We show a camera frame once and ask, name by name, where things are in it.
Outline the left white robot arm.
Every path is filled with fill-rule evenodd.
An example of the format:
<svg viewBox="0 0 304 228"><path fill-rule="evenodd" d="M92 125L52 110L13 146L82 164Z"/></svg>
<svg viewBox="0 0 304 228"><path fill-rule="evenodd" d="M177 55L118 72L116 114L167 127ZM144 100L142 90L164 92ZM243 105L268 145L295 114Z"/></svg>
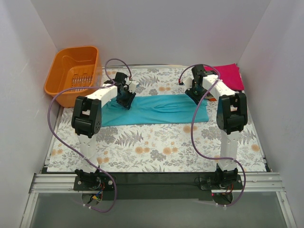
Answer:
<svg viewBox="0 0 304 228"><path fill-rule="evenodd" d="M71 124L77 134L80 153L85 161L80 168L75 170L75 173L79 178L79 183L91 190L98 189L102 183L98 174L95 150L96 136L102 127L102 107L112 99L116 99L121 107L129 110L138 86L139 82L118 72L113 80L105 81L102 88L90 95L76 98Z"/></svg>

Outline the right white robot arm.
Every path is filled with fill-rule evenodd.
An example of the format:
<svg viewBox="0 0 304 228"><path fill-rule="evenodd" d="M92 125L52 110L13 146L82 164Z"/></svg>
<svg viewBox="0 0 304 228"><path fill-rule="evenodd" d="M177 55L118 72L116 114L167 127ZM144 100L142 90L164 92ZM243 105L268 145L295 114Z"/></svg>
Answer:
<svg viewBox="0 0 304 228"><path fill-rule="evenodd" d="M244 93L231 90L220 78L216 68L207 72L204 64L194 64L189 67L193 77L179 80L186 86L186 95L197 106L200 106L208 94L218 103L216 122L221 132L220 157L214 177L207 179L209 185L217 185L225 189L238 179L236 160L240 133L248 122L247 97Z"/></svg>

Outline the teal t-shirt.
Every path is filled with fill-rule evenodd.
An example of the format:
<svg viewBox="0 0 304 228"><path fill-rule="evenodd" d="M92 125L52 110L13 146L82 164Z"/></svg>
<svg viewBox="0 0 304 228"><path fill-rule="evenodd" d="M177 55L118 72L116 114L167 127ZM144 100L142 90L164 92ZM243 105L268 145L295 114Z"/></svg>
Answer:
<svg viewBox="0 0 304 228"><path fill-rule="evenodd" d="M102 107L102 126L188 124L196 109L186 94L137 96L129 110L113 100Z"/></svg>

